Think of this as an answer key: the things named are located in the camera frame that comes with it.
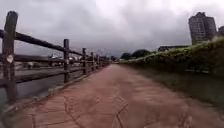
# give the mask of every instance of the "treeline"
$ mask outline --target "treeline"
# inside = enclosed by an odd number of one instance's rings
[[[163,71],[192,71],[224,76],[224,38],[187,48],[152,53],[123,63]]]
[[[133,52],[132,54],[128,53],[128,52],[123,53],[121,55],[121,59],[123,59],[123,60],[136,59],[136,58],[150,55],[151,53],[153,53],[153,52],[148,51],[146,49],[139,49],[139,50],[136,50],[135,52]]]

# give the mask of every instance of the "fence post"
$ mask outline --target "fence post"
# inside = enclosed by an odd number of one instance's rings
[[[102,62],[101,63],[102,63],[101,66],[104,67],[104,63],[105,63],[104,57],[102,57]]]
[[[64,39],[64,83],[69,82],[70,74],[69,74],[69,40]]]
[[[108,57],[107,58],[107,66],[109,65],[109,63],[110,63],[110,58]]]
[[[102,67],[102,57],[99,56],[99,66]]]
[[[83,58],[83,63],[82,63],[82,66],[83,66],[83,74],[86,75],[87,74],[87,63],[86,63],[86,48],[83,48],[82,49],[82,58]]]
[[[2,41],[3,78],[6,82],[5,88],[9,103],[15,102],[18,98],[14,65],[14,37],[17,19],[18,14],[16,12],[8,12],[4,27],[4,38]]]
[[[98,56],[98,69],[100,69],[100,56]]]
[[[95,70],[95,60],[94,60],[94,55],[93,55],[93,52],[91,52],[91,58],[92,58],[92,71]]]
[[[105,58],[105,67],[107,66],[107,57]]]
[[[99,69],[99,55],[96,55],[96,69]]]

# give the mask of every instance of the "cloudy sky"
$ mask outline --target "cloudy sky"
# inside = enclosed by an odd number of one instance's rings
[[[0,28],[9,10],[19,13],[17,31],[73,49],[119,55],[161,45],[191,44],[188,18],[196,12],[224,25],[223,0],[0,0]],[[16,43],[24,54],[46,49]]]

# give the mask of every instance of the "brick pavement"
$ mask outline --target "brick pavement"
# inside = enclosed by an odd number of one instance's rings
[[[224,128],[212,107],[111,65],[12,119],[15,128]]]

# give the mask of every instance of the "water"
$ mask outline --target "water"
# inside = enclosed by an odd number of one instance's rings
[[[42,70],[25,70],[25,71],[16,71],[16,75],[29,75],[34,73],[43,73],[43,72],[55,72],[62,71],[63,69],[42,69]],[[82,75],[82,72],[75,72],[70,74],[71,77],[78,77]],[[47,91],[49,88],[63,84],[64,76],[54,76],[50,78],[34,80],[30,82],[17,84],[17,89],[19,92],[19,98],[27,98],[36,96],[39,93]],[[4,88],[0,89],[0,106],[7,102],[6,92]]]

